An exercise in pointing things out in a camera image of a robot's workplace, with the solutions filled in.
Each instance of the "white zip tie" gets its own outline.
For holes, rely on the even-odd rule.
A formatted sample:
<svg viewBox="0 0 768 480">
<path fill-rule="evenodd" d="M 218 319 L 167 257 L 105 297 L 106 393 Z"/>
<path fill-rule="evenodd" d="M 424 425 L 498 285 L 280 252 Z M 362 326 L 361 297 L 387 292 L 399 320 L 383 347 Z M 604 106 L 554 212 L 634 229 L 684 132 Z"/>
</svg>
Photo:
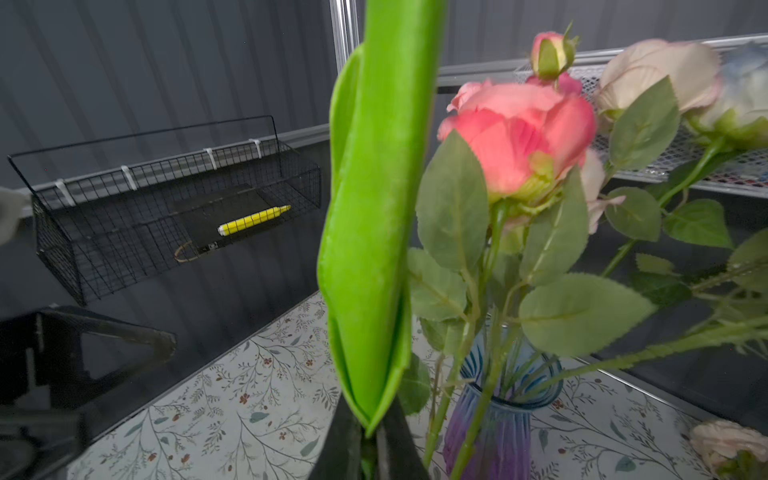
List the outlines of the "white zip tie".
<svg viewBox="0 0 768 480">
<path fill-rule="evenodd" d="M 259 158 L 261 158 L 261 140 L 257 138 L 249 138 L 248 140 L 256 144 L 256 151 L 259 152 Z"/>
<path fill-rule="evenodd" d="M 61 191 L 61 193 L 64 195 L 64 198 L 67 200 L 67 203 L 70 207 L 74 207 L 76 203 L 74 202 L 74 198 L 69 194 L 69 190 L 67 190 L 67 184 L 64 183 L 63 178 L 59 178 L 56 180 L 56 187 Z"/>
<path fill-rule="evenodd" d="M 208 157 L 210 158 L 210 164 L 214 166 L 214 170 L 216 170 L 218 167 L 216 166 L 216 159 L 214 158 L 214 149 L 213 148 L 205 148 L 204 149 L 206 153 L 208 153 Z"/>
<path fill-rule="evenodd" d="M 123 165 L 122 167 L 120 167 L 120 169 L 123 171 L 123 174 L 125 175 L 125 180 L 128 180 L 128 186 L 131 188 L 131 190 L 138 190 L 139 187 L 138 185 L 136 185 L 134 176 L 131 175 L 131 169 L 128 168 L 126 165 Z"/>
</svg>

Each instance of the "glass vase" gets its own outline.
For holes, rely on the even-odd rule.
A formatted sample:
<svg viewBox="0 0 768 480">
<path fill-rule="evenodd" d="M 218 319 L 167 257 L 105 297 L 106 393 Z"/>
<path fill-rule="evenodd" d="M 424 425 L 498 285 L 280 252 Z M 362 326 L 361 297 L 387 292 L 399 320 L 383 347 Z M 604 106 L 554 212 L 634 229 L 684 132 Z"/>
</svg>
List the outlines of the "glass vase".
<svg viewBox="0 0 768 480">
<path fill-rule="evenodd" d="M 482 394 L 482 377 L 484 366 L 484 348 L 482 336 L 475 339 L 475 345 L 464 361 L 461 369 L 463 379 L 472 380 L 464 387 L 461 398 L 451 415 L 448 430 L 445 433 L 445 445 L 443 457 L 448 473 L 462 447 L 467 430 L 472 423 L 472 417 Z M 549 366 L 544 366 L 549 358 L 538 354 L 526 341 L 522 340 L 520 354 L 512 364 L 513 359 L 508 359 L 507 369 L 521 372 L 515 387 L 507 391 L 503 396 L 496 386 L 496 396 L 485 411 L 482 427 L 475 441 L 475 453 L 467 464 L 462 480 L 528 480 L 531 475 L 531 413 L 537 409 L 552 404 L 560 395 L 563 384 L 559 382 L 555 386 L 539 393 L 525 403 L 515 403 L 511 399 L 515 395 L 515 389 L 522 388 L 529 391 L 539 383 L 557 375 L 562 367 L 559 361 Z"/>
</svg>

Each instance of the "yellow highlighter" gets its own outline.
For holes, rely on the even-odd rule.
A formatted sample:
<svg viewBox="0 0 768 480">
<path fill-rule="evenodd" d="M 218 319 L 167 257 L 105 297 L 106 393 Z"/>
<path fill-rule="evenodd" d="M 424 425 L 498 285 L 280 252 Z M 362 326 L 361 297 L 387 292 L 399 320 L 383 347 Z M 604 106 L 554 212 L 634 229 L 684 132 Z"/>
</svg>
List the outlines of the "yellow highlighter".
<svg viewBox="0 0 768 480">
<path fill-rule="evenodd" d="M 278 218 L 288 210 L 290 210 L 290 205 L 283 205 L 282 207 L 267 208 L 266 210 L 260 211 L 258 214 L 232 220 L 229 223 L 225 223 L 224 225 L 219 226 L 219 235 L 226 237 L 232 233 L 251 228 L 254 225 L 258 225 L 259 223 L 264 223 L 267 220 Z"/>
</svg>

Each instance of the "black wire basket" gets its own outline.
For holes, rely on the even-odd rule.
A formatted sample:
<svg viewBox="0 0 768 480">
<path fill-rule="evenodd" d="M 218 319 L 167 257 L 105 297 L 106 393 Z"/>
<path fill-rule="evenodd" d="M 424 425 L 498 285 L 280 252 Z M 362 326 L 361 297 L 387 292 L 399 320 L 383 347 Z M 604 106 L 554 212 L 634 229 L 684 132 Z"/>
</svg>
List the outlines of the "black wire basket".
<svg viewBox="0 0 768 480">
<path fill-rule="evenodd" d="M 123 164 L 158 152 L 159 160 Z M 38 170 L 25 175 L 33 157 Z M 277 138 L 270 115 L 8 161 L 32 192 L 37 254 L 80 305 L 320 207 L 319 167 Z M 108 168 L 32 185 L 89 162 Z"/>
</svg>

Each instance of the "floral tablecloth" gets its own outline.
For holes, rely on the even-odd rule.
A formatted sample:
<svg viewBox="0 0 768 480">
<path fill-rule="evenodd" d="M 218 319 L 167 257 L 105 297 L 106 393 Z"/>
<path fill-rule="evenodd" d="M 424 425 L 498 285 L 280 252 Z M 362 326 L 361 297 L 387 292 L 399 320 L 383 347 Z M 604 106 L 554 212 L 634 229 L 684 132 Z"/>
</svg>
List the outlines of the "floral tablecloth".
<svg viewBox="0 0 768 480">
<path fill-rule="evenodd" d="M 418 323 L 413 329 L 414 351 L 434 370 L 437 355 Z M 69 465 L 67 478 L 304 478 L 339 394 L 317 293 L 102 437 Z M 426 416 L 409 418 L 419 449 Z M 687 441 L 695 423 L 602 373 L 570 379 L 531 421 L 531 478 L 709 479 Z M 429 473 L 448 478 L 441 455 Z"/>
</svg>

